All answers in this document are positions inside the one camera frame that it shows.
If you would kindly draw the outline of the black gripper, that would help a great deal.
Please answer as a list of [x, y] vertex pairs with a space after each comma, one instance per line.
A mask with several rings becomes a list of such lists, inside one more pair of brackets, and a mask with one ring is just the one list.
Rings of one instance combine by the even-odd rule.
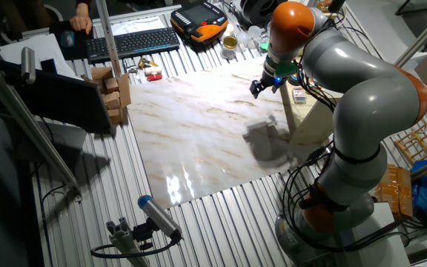
[[276, 93], [278, 89], [283, 86], [286, 82], [286, 77], [271, 76], [265, 70], [262, 72], [262, 78], [259, 80], [253, 80], [250, 85], [250, 92], [256, 99], [258, 95], [265, 89], [270, 88], [273, 93]]

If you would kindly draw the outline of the person's bare hand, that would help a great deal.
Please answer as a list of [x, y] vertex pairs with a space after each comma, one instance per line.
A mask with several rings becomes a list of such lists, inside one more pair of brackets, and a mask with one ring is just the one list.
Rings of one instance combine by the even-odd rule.
[[70, 19], [70, 25], [76, 31], [91, 32], [93, 23], [89, 15], [89, 4], [80, 2], [76, 5], [76, 15]]

